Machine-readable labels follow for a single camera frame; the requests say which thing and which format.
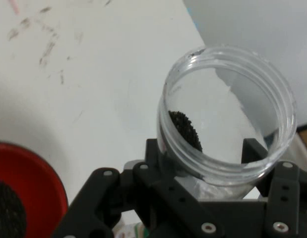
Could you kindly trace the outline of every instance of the screw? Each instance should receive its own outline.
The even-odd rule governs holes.
[[[149,166],[147,165],[140,165],[140,169],[142,170],[147,170],[149,168]]]
[[[273,229],[278,232],[285,233],[289,230],[289,227],[287,226],[287,224],[284,224],[283,222],[275,222],[273,224]]]
[[[111,175],[113,175],[113,172],[110,171],[110,170],[107,170],[107,171],[104,172],[104,176],[111,176]]]
[[[202,228],[202,231],[208,234],[216,232],[216,226],[213,223],[205,222],[203,223],[201,228]]]
[[[292,168],[293,167],[293,165],[289,162],[284,162],[282,165],[286,168]]]

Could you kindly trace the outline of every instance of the plastic jar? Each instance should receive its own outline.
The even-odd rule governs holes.
[[[193,148],[169,112],[184,113],[203,151]],[[197,199],[242,198],[272,170],[296,132],[296,104],[281,73],[257,53],[221,45],[193,50],[171,68],[158,108],[160,168]],[[242,163],[243,141],[267,151]]]

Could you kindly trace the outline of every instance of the black seeds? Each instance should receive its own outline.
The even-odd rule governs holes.
[[[24,238],[26,214],[18,195],[0,181],[0,238]]]
[[[181,112],[171,112],[169,115],[174,126],[177,128],[180,135],[195,149],[202,152],[202,146],[198,139],[197,132],[191,125],[191,121],[186,117],[184,113]]]

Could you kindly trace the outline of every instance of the red container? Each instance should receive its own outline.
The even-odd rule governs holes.
[[[63,184],[35,153],[0,143],[0,180],[19,196],[26,211],[25,238],[48,238],[68,208]]]

